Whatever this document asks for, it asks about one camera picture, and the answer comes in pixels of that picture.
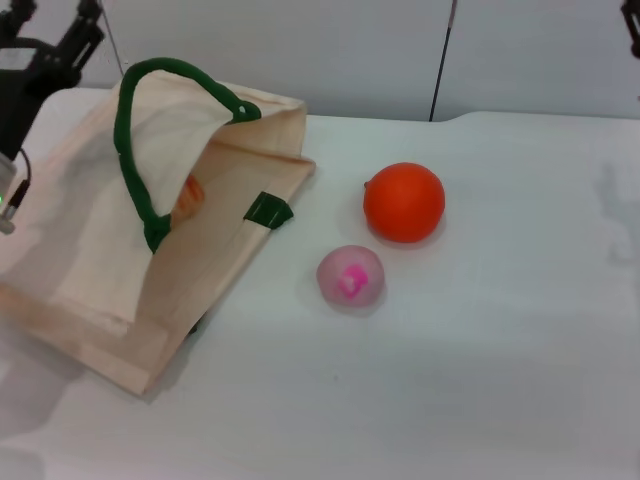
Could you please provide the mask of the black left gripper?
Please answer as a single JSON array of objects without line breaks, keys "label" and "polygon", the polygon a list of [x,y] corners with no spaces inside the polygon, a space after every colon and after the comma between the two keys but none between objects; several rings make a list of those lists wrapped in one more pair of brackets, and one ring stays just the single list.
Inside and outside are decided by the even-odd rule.
[{"label": "black left gripper", "polygon": [[[1,12],[2,39],[15,39],[31,20],[34,0],[11,0]],[[16,38],[1,50],[33,49],[29,64],[21,70],[1,70],[1,153],[16,156],[42,104],[54,93],[78,85],[81,70],[103,41],[98,25],[103,9],[99,1],[82,0],[77,14],[58,45],[31,38]]]}]

